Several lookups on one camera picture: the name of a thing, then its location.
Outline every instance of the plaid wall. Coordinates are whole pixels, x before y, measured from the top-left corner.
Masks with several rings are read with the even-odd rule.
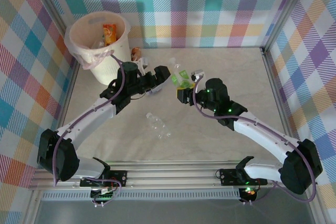
[[[0,0],[0,223],[18,223],[74,61],[40,0]]]
[[[63,17],[61,1],[54,0]],[[130,46],[260,46],[286,0],[65,0],[70,16],[109,10],[132,25]]]
[[[299,0],[271,54],[293,131],[318,148],[318,183],[336,223],[336,0]]]

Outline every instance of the plastic bottle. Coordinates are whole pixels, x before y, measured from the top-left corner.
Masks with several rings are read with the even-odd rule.
[[[172,70],[173,84],[177,88],[190,88],[192,84],[187,71],[181,66],[181,64],[176,63],[175,58],[171,58],[169,63]]]
[[[160,118],[153,115],[152,113],[147,113],[146,117],[149,120],[151,128],[159,139],[169,137],[171,135],[166,125],[164,124],[164,122],[162,122]]]

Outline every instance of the trash bin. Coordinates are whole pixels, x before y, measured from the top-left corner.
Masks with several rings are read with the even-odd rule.
[[[117,25],[118,40],[109,46],[91,49],[103,36],[103,24]],[[80,18],[68,27],[64,42],[84,69],[90,69],[100,83],[108,85],[117,78],[119,69],[118,63],[110,55],[113,53],[121,61],[131,61],[127,37],[130,29],[130,24],[116,13],[95,12]]]

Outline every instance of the purple cable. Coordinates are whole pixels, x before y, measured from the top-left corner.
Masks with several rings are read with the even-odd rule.
[[[211,118],[211,119],[241,119],[241,120],[244,120],[246,122],[249,122],[249,123],[252,123],[252,124],[256,124],[258,127],[262,128],[263,130],[267,131],[268,133],[270,133],[271,135],[275,136],[275,137],[278,137],[281,141],[287,143],[291,148],[293,148],[298,154],[299,156],[302,158],[304,164],[306,165],[307,169],[308,169],[308,172],[309,172],[309,175],[310,175],[310,179],[311,179],[311,182],[312,182],[312,187],[313,187],[313,192],[311,194],[311,196],[308,198],[308,199],[300,199],[298,197],[296,197],[295,195],[293,195],[292,193],[290,193],[287,189],[285,188],[282,188],[281,186],[278,185],[278,183],[276,183],[275,181],[273,181],[273,183],[280,187],[283,191],[285,191],[288,195],[290,195],[292,198],[296,199],[297,201],[299,202],[303,202],[303,203],[309,203],[311,202],[315,196],[316,196],[316,181],[315,181],[315,177],[314,177],[314,173],[308,163],[308,160],[306,159],[306,157],[300,152],[299,149],[297,149],[291,142],[287,141],[282,135],[278,134],[277,132],[273,131],[272,129],[270,129],[269,127],[261,124],[261,123],[258,123],[250,118],[245,118],[243,116],[236,116],[236,115],[222,115],[222,116],[212,116],[212,115],[207,115],[205,114],[204,112],[202,112],[200,110],[200,108],[197,106],[197,103],[196,103],[196,88],[197,88],[197,85],[199,83],[199,81],[203,78],[203,76],[200,76],[200,78],[196,81],[196,84],[195,84],[195,87],[194,87],[194,90],[193,90],[193,102],[194,102],[194,105],[197,109],[197,111],[199,113],[201,113],[203,116],[205,116],[206,118]]]
[[[108,182],[114,182],[114,183],[117,183],[118,184],[118,191],[116,192],[116,194],[114,195],[113,194],[113,197],[111,199],[109,199],[108,201],[104,202],[103,204],[101,204],[102,206],[105,206],[107,205],[108,203],[110,203],[114,198],[116,198],[116,196],[119,195],[120,191],[121,191],[121,183],[118,181],[118,180],[115,180],[115,179],[101,179],[101,178],[89,178],[89,177],[84,177],[85,179],[89,179],[89,180],[92,180],[92,181],[99,181],[99,182],[105,182],[105,181],[108,181]],[[96,202],[96,198],[93,199],[93,203],[95,205],[98,205],[98,203]]]
[[[121,82],[121,86],[120,86],[120,89],[117,91],[117,93],[115,93],[114,96],[112,96],[109,100],[107,100],[106,102],[102,103],[101,105],[95,107],[94,109],[92,110],[89,110],[87,111],[85,114],[81,115],[79,118],[77,118],[77,120],[75,120],[72,125],[70,125],[70,127],[68,129],[73,129],[77,123],[79,123],[83,118],[85,118],[87,115],[91,114],[93,111],[96,111],[98,109],[100,109],[101,107],[105,106],[106,104],[110,103],[114,98],[116,98],[122,88],[124,87],[124,84],[125,84],[125,72],[124,72],[124,68],[122,67],[122,63],[120,60],[118,60],[114,55],[111,55],[111,57],[116,60],[116,62],[118,63],[120,69],[121,69],[121,74],[122,74],[122,82]],[[55,148],[54,148],[54,152],[53,152],[53,159],[52,159],[52,171],[53,171],[53,178],[54,178],[54,187],[57,185],[57,175],[56,175],[56,155],[57,155],[57,150],[58,150],[58,146],[59,144],[61,143],[61,141],[63,140],[63,138],[66,136],[66,134],[68,134],[67,131],[64,131],[63,134],[59,137],[56,145],[55,145]]]

